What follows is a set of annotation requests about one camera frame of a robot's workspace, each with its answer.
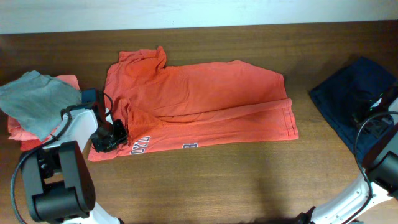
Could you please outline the folded orange garment stack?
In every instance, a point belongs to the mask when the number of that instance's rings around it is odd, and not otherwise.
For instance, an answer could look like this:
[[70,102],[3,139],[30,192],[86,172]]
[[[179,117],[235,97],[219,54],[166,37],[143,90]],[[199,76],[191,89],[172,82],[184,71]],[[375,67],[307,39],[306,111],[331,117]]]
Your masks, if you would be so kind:
[[[66,82],[77,90],[80,89],[78,79],[75,75],[59,75],[55,78]],[[7,117],[7,130],[10,134],[10,140],[19,141],[21,143],[20,150],[22,151],[28,151],[42,144],[42,141],[40,141],[36,135],[24,130],[17,120],[10,116]]]

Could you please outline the folded grey garment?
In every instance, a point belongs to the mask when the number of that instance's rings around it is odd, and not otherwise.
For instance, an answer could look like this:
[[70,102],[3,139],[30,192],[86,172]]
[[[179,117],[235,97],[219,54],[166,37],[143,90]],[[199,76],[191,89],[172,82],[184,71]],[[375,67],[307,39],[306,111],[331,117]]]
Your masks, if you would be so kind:
[[62,109],[80,103],[80,90],[35,70],[1,87],[1,110],[40,141],[60,124]]

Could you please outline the navy blue garment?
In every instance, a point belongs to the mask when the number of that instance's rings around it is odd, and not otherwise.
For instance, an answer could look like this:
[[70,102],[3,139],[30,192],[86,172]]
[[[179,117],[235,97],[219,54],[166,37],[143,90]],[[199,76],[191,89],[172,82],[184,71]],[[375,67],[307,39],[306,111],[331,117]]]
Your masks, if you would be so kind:
[[352,123],[351,114],[362,107],[368,109],[368,103],[378,99],[396,81],[385,68],[361,57],[309,92],[322,116],[360,163],[379,138],[361,131],[356,142],[358,128]]

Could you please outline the orange red t-shirt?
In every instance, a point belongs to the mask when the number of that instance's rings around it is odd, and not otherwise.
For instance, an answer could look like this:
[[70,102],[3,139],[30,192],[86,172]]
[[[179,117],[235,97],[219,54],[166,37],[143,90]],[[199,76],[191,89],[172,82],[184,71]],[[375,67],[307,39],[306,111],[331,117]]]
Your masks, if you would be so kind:
[[102,161],[174,149],[299,138],[284,78],[240,60],[168,66],[162,47],[121,52],[104,91],[127,131]]

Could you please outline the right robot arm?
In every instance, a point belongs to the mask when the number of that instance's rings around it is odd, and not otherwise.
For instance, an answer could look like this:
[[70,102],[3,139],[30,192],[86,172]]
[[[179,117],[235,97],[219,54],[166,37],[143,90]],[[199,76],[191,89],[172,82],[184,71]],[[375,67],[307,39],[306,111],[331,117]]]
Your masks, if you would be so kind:
[[373,206],[397,198],[397,88],[380,93],[340,91],[312,93],[330,126],[346,141],[360,174],[339,195],[306,213],[295,223],[350,223]]

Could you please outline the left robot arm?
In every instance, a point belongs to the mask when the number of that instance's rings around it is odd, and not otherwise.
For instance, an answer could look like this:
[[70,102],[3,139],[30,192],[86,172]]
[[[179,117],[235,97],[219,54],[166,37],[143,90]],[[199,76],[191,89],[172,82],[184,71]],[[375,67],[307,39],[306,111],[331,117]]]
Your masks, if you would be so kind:
[[95,186],[83,158],[88,141],[96,152],[110,152],[126,142],[120,120],[113,121],[104,103],[87,102],[61,111],[54,137],[21,156],[25,196],[35,222],[113,223],[96,201]]

